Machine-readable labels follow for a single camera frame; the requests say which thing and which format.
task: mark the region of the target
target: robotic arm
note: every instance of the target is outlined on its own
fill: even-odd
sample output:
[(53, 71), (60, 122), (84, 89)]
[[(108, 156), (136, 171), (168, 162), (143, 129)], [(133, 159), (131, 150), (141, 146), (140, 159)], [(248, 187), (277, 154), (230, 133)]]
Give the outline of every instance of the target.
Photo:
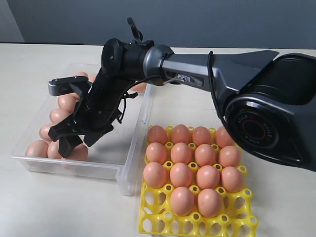
[(101, 69), (91, 85), (86, 77), (54, 79), (49, 93), (80, 96), (75, 111), (48, 135), (68, 157), (83, 141), (90, 147), (121, 122), (123, 99), (142, 82), (184, 84), (209, 91), (217, 116), (235, 142), (264, 160), (316, 171), (316, 58), (278, 56), (272, 50), (242, 54), (175, 54), (143, 36), (128, 18), (135, 40), (108, 40)]

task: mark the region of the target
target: plastic egg tray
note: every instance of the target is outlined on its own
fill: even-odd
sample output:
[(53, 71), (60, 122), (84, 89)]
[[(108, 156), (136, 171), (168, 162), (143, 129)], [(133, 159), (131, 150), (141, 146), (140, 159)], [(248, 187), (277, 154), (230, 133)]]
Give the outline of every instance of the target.
[[(194, 130), (193, 127), (188, 127), (188, 129), (191, 133)], [(163, 167), (167, 170), (167, 173), (169, 173), (173, 166), (173, 163), (170, 160), (170, 150), (173, 147), (173, 144), (170, 142), (172, 130), (172, 126), (166, 128), (169, 140), (165, 144), (165, 147), (168, 150), (168, 159)], [(216, 129), (210, 128), (209, 131), (212, 134), (212, 143), (214, 143)], [(193, 151), (197, 147), (194, 143), (189, 143), (188, 145)], [(220, 151), (219, 147), (216, 144), (212, 144), (212, 147), (216, 150), (218, 156), (218, 152)], [(195, 177), (199, 166), (194, 162), (194, 157), (192, 157), (188, 166)], [(218, 163), (213, 166), (219, 171), (223, 169)], [(247, 169), (242, 164), (239, 164), (237, 168), (244, 176), (247, 174)], [(166, 184), (159, 189), (151, 188), (143, 179), (138, 226), (140, 233), (160, 236), (255, 237), (258, 220), (251, 213), (250, 204), (252, 191), (246, 187), (245, 183), (242, 190), (237, 193), (227, 192), (221, 186), (221, 183), (219, 183), (215, 190), (221, 196), (223, 205), (220, 214), (214, 218), (203, 217), (198, 212), (196, 200), (193, 212), (190, 215), (178, 216), (173, 214), (169, 200), (174, 189), (169, 177), (167, 178)], [(189, 189), (196, 199), (201, 189), (196, 185), (195, 178)]]

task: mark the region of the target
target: table surface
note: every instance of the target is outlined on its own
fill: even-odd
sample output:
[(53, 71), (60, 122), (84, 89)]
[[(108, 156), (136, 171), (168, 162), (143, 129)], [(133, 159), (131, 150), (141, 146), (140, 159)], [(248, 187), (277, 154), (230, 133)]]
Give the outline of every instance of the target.
[[(101, 50), (100, 46), (0, 44), (1, 237), (146, 236), (137, 231), (138, 195), (122, 196), (115, 181), (28, 172), (10, 157), (21, 132), (47, 96), (46, 82), (70, 63), (99, 64)], [(209, 50), (174, 49), (189, 54)], [(212, 50), (238, 53), (255, 49)], [(316, 56), (316, 50), (278, 51)], [(182, 85), (159, 88), (149, 123), (182, 122), (220, 126), (209, 93)], [(254, 195), (252, 212), (259, 219), (257, 236), (313, 236), (316, 173), (249, 154), (244, 154), (243, 163)]]

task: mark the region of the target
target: clear plastic container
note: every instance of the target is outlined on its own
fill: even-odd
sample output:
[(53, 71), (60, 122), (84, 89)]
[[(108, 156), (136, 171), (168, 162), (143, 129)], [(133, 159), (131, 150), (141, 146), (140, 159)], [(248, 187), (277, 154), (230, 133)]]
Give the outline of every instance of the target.
[[(99, 69), (100, 65), (70, 64), (60, 77), (73, 76), (78, 71), (97, 74)], [(144, 94), (139, 94), (135, 99), (127, 99), (122, 124), (115, 121), (113, 123), (114, 130), (88, 148), (87, 161), (25, 156), (27, 147), (33, 141), (41, 139), (39, 136), (40, 128), (51, 123), (49, 113), (58, 108), (58, 97), (48, 95), (16, 144), (12, 157), (22, 162), (29, 171), (116, 179), (122, 194), (129, 196), (134, 191), (138, 164), (142, 159), (141, 147), (145, 140), (153, 101), (151, 92), (152, 86), (148, 85)]]

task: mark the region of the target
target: yellow egg tray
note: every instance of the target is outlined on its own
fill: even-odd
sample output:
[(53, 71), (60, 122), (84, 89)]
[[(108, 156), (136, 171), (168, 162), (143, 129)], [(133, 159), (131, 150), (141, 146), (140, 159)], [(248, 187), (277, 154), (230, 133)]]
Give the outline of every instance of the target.
[[(188, 128), (191, 132), (194, 130), (193, 127)], [(163, 165), (168, 174), (166, 184), (162, 188), (154, 189), (147, 185), (144, 179), (142, 181), (138, 224), (139, 232), (150, 235), (179, 237), (255, 237), (258, 220), (251, 213), (252, 191), (247, 188), (246, 184), (243, 185), (241, 191), (229, 193), (219, 183), (215, 190), (219, 193), (223, 201), (220, 214), (214, 218), (206, 218), (198, 212), (197, 197), (201, 189), (196, 185), (195, 181), (195, 174), (199, 166), (194, 162), (194, 157), (192, 157), (191, 162), (188, 164), (194, 177), (189, 187), (195, 196), (193, 212), (188, 216), (178, 216), (172, 213), (169, 202), (171, 193), (175, 189), (169, 179), (169, 172), (173, 166), (170, 160), (170, 150), (173, 147), (173, 144), (170, 142), (172, 130), (172, 126), (166, 128), (169, 140), (165, 144), (169, 155)], [(210, 128), (209, 131), (212, 134), (212, 142), (214, 143), (216, 129)], [(188, 145), (194, 154), (197, 146), (194, 143), (189, 143)], [(216, 144), (212, 144), (212, 147), (217, 152), (217, 159), (220, 149)], [(218, 163), (213, 166), (220, 172), (223, 169)], [(242, 164), (239, 164), (237, 168), (244, 176), (247, 174), (247, 169)]]

